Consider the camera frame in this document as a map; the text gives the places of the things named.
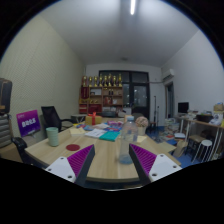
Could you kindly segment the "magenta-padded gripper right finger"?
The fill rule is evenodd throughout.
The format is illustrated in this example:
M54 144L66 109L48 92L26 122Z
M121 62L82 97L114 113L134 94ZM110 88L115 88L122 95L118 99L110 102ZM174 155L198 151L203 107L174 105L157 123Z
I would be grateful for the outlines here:
M165 154L155 155L134 144L129 145L129 155L143 186L181 170L181 167Z

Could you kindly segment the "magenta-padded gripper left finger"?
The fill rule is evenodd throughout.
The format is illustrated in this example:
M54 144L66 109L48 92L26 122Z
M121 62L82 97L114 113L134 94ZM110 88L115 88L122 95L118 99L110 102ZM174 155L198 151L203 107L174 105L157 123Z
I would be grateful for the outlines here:
M84 186L94 156L95 147L90 145L69 157L59 157L46 168L46 171L76 185Z

